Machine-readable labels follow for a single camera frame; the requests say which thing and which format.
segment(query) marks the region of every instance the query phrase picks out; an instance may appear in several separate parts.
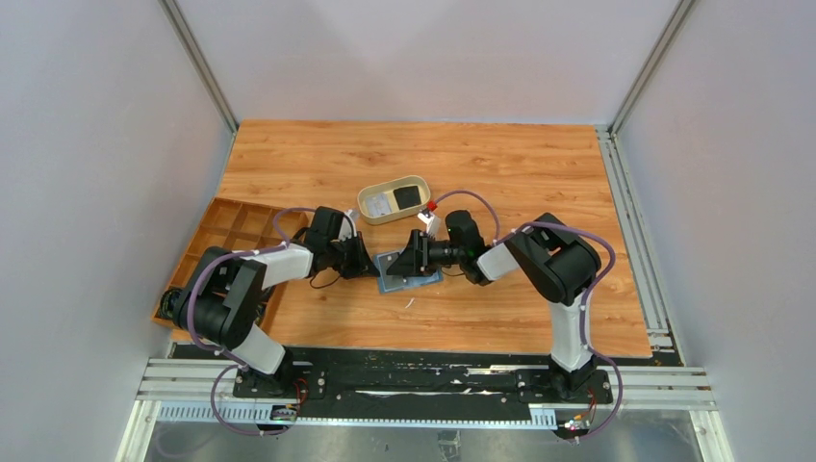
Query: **wire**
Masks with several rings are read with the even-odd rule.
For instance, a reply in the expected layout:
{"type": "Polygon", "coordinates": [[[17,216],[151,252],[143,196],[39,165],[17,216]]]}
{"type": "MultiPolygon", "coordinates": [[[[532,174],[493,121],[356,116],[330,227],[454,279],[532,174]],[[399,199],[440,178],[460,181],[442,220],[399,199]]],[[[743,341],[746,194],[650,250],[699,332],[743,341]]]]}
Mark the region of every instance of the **wire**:
{"type": "Polygon", "coordinates": [[[292,241],[292,238],[290,238],[288,234],[283,232],[283,229],[281,229],[280,225],[278,224],[278,220],[280,220],[281,217],[283,217],[284,215],[286,215],[289,212],[311,212],[311,213],[314,213],[315,209],[310,209],[309,207],[290,207],[288,209],[283,209],[280,212],[278,212],[277,214],[275,214],[275,218],[272,219],[272,227],[275,228],[275,232],[278,233],[278,235],[281,238],[283,238],[283,242],[286,244],[286,247],[289,246],[289,243],[292,241]]]}
{"type": "Polygon", "coordinates": [[[595,280],[592,281],[592,283],[589,285],[589,287],[587,287],[586,291],[584,291],[584,294],[581,297],[581,305],[580,305],[581,315],[579,317],[579,330],[580,330],[581,343],[584,344],[587,347],[587,350],[589,352],[596,355],[603,362],[605,362],[609,366],[611,366],[612,370],[615,372],[615,377],[618,379],[618,398],[615,399],[615,405],[612,407],[612,412],[609,414],[609,416],[607,416],[606,419],[604,419],[603,422],[601,422],[600,425],[598,425],[597,428],[591,430],[589,433],[587,433],[586,435],[581,437],[581,440],[585,440],[585,439],[590,438],[593,435],[596,435],[596,434],[600,433],[601,431],[603,431],[612,422],[612,419],[614,419],[615,416],[618,415],[618,412],[621,410],[621,404],[624,402],[624,378],[621,375],[620,368],[618,368],[618,365],[615,364],[615,361],[613,361],[612,358],[610,358],[610,357],[600,353],[596,349],[594,349],[592,347],[592,345],[590,344],[589,339],[587,338],[587,335],[586,335],[587,317],[589,316],[589,305],[587,304],[587,302],[589,301],[589,297],[592,294],[592,291],[596,288],[596,286],[601,281],[601,279],[603,279],[603,277],[606,276],[606,274],[608,274],[609,271],[612,270],[612,267],[615,266],[615,261],[616,261],[615,249],[612,248],[612,244],[608,243],[601,236],[598,236],[596,234],[593,234],[593,233],[590,233],[588,231],[584,231],[584,230],[581,230],[581,229],[572,228],[571,226],[565,226],[563,224],[557,224],[557,223],[548,223],[548,222],[545,222],[545,221],[528,221],[527,223],[519,226],[512,233],[510,233],[507,236],[505,236],[505,237],[501,238],[500,240],[498,240],[496,242],[496,245],[504,243],[508,239],[515,236],[517,233],[525,231],[529,227],[555,229],[555,230],[558,230],[558,231],[565,231],[565,232],[568,232],[568,233],[577,234],[578,236],[581,236],[581,237],[587,238],[589,240],[595,241],[596,243],[600,244],[603,248],[605,248],[606,251],[609,253],[609,263],[607,263],[606,266],[598,273],[598,277],[596,277],[595,280]]]}
{"type": "Polygon", "coordinates": [[[315,284],[313,284],[313,283],[315,282],[316,277],[318,277],[318,276],[315,274],[314,276],[312,276],[312,279],[309,279],[309,286],[311,286],[312,289],[325,289],[325,288],[331,286],[332,284],[334,284],[335,282],[340,280],[340,275],[338,274],[337,277],[335,277],[332,282],[330,282],[328,284],[323,284],[322,286],[315,286],[315,284]]]}
{"type": "Polygon", "coordinates": [[[218,383],[220,383],[221,379],[228,372],[232,371],[233,369],[237,369],[238,367],[239,366],[237,364],[227,366],[226,369],[221,371],[221,373],[216,377],[216,381],[213,382],[213,389],[210,391],[210,407],[213,409],[213,415],[216,416],[216,420],[218,421],[218,423],[223,425],[226,429],[232,431],[233,433],[238,433],[239,435],[245,435],[245,436],[275,436],[275,435],[280,435],[282,433],[286,433],[287,430],[292,428],[291,425],[287,426],[286,428],[282,428],[280,430],[266,430],[266,431],[264,431],[264,430],[256,430],[256,431],[244,430],[243,428],[238,428],[238,427],[232,425],[231,423],[228,423],[221,416],[221,413],[218,411],[218,406],[216,406],[216,390],[218,388],[218,383]]]}
{"type": "MultiPolygon", "coordinates": [[[[280,218],[283,217],[284,215],[286,215],[289,212],[311,212],[311,213],[314,213],[315,211],[316,211],[315,209],[311,209],[309,207],[290,207],[288,209],[283,209],[280,212],[278,212],[277,214],[275,214],[275,217],[272,219],[272,227],[275,229],[275,232],[278,233],[278,235],[280,235],[281,238],[283,238],[283,242],[286,244],[286,247],[288,247],[289,244],[292,242],[292,238],[290,238],[289,235],[286,234],[283,231],[283,229],[281,229],[280,224],[278,224],[278,221],[280,220],[280,218]]],[[[357,236],[357,225],[354,224],[354,220],[351,219],[351,217],[346,213],[343,213],[343,218],[345,218],[345,220],[348,221],[348,224],[351,226],[351,236],[357,236]]]]}
{"type": "Polygon", "coordinates": [[[493,221],[495,221],[495,222],[496,222],[496,236],[493,238],[493,240],[494,240],[494,241],[497,241],[497,240],[498,240],[499,233],[501,232],[501,230],[500,230],[500,227],[501,227],[501,226],[500,226],[500,224],[498,223],[498,215],[497,215],[497,213],[496,213],[496,209],[494,209],[494,208],[493,208],[493,207],[492,207],[492,206],[491,206],[491,205],[488,203],[488,201],[487,201],[487,200],[485,200],[485,198],[484,198],[484,197],[482,197],[481,195],[479,195],[479,194],[477,194],[477,193],[475,193],[475,192],[473,192],[473,191],[468,191],[468,190],[453,190],[453,191],[448,191],[448,192],[446,192],[446,193],[444,193],[444,194],[440,195],[440,196],[439,196],[439,197],[438,197],[438,198],[437,198],[437,199],[436,199],[434,202],[436,202],[437,204],[439,204],[440,202],[442,202],[442,201],[443,201],[443,199],[446,199],[446,198],[448,198],[448,197],[451,197],[452,195],[455,195],[455,194],[467,194],[467,195],[472,195],[473,197],[475,197],[475,198],[479,199],[479,201],[481,201],[481,203],[483,203],[483,204],[485,205],[485,207],[487,207],[487,211],[488,211],[488,212],[490,212],[490,215],[492,215],[492,216],[493,216],[493,221]]]}

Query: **wooden tabletop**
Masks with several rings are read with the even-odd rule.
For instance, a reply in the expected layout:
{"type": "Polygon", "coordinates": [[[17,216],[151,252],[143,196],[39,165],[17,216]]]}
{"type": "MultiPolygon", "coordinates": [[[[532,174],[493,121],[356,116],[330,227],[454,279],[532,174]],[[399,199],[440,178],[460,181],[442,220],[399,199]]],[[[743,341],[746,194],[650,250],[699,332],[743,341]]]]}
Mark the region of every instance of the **wooden tabletop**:
{"type": "MultiPolygon", "coordinates": [[[[651,355],[593,127],[245,120],[218,196],[346,210],[364,187],[411,174],[434,197],[455,189],[483,195],[498,212],[502,236],[544,212],[603,236],[619,258],[592,298],[593,344],[607,354],[651,355]]],[[[494,222],[472,197],[452,196],[437,214],[463,208],[491,240],[494,222]]],[[[410,230],[424,227],[417,218],[358,225],[371,255],[402,249],[410,230]]],[[[335,275],[325,271],[315,285],[335,275]]],[[[286,345],[538,353],[549,351],[553,332],[546,301],[519,270],[485,287],[446,277],[388,295],[373,278],[321,290],[293,281],[270,335],[286,345]]]]}

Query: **aluminum frame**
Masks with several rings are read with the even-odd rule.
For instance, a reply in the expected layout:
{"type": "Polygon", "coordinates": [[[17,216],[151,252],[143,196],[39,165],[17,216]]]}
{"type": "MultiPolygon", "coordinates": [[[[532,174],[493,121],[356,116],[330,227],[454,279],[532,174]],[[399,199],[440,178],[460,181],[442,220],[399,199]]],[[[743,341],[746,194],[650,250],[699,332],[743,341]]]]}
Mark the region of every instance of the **aluminum frame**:
{"type": "Polygon", "coordinates": [[[666,26],[663,28],[663,32],[660,33],[660,37],[657,39],[657,42],[654,43],[654,47],[651,49],[649,56],[646,58],[646,62],[643,64],[643,67],[641,67],[640,72],[635,78],[635,81],[632,83],[631,88],[629,88],[629,92],[626,94],[624,102],[621,103],[620,109],[618,109],[618,112],[615,113],[615,117],[609,124],[609,133],[613,136],[621,132],[621,128],[629,118],[632,109],[634,108],[638,99],[640,99],[640,95],[643,93],[644,89],[649,83],[649,80],[651,80],[651,76],[660,66],[660,63],[662,63],[663,57],[666,56],[666,52],[672,45],[677,32],[680,30],[683,23],[685,23],[688,14],[691,12],[696,3],[697,0],[679,0],[677,2],[675,10],[672,12],[672,16],[669,18],[669,22],[666,23],[666,26]]]}
{"type": "Polygon", "coordinates": [[[162,6],[162,10],[165,11],[167,20],[175,31],[176,37],[178,37],[184,50],[190,57],[192,66],[195,67],[195,71],[198,72],[201,83],[204,84],[204,88],[207,89],[210,97],[213,98],[216,110],[218,110],[224,124],[229,131],[232,132],[233,137],[235,137],[235,135],[238,134],[238,119],[235,117],[232,108],[230,108],[224,92],[221,91],[221,87],[218,85],[218,81],[210,69],[210,65],[207,64],[201,47],[198,46],[198,42],[195,41],[195,36],[192,34],[190,25],[187,23],[187,19],[185,19],[181,7],[179,7],[176,0],[159,0],[159,4],[162,6]]]}

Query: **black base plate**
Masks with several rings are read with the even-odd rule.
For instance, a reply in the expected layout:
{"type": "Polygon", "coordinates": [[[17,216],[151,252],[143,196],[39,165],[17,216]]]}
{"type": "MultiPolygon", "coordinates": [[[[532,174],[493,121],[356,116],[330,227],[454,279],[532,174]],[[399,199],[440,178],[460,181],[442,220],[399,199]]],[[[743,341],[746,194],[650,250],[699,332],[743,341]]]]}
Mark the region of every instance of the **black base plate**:
{"type": "Polygon", "coordinates": [[[587,381],[568,398],[561,398],[558,391],[549,384],[549,370],[518,370],[516,371],[516,383],[519,386],[519,401],[526,403],[589,403],[592,394],[595,395],[598,404],[612,402],[609,374],[606,371],[595,370],[592,372],[587,381]]]}

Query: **wooden tray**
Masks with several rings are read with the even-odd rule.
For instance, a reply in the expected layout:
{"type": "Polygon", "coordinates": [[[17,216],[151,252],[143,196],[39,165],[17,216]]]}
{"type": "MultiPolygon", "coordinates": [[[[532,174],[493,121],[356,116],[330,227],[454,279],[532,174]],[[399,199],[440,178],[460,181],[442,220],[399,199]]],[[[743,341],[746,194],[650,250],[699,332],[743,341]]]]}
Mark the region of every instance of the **wooden tray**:
{"type": "MultiPolygon", "coordinates": [[[[216,197],[210,202],[207,212],[198,224],[195,235],[187,246],[187,251],[179,259],[166,289],[184,288],[207,248],[217,245],[229,250],[252,250],[280,244],[282,236],[272,227],[272,219],[283,209],[268,205],[251,204],[238,200],[216,197]]],[[[309,224],[303,213],[288,213],[278,220],[284,233],[292,236],[298,229],[309,224]]],[[[269,333],[275,310],[280,304],[286,283],[275,286],[275,291],[267,303],[267,310],[261,328],[269,333]]],[[[189,339],[184,330],[177,329],[171,320],[159,316],[159,304],[153,312],[153,321],[174,329],[173,340],[189,339]]]]}

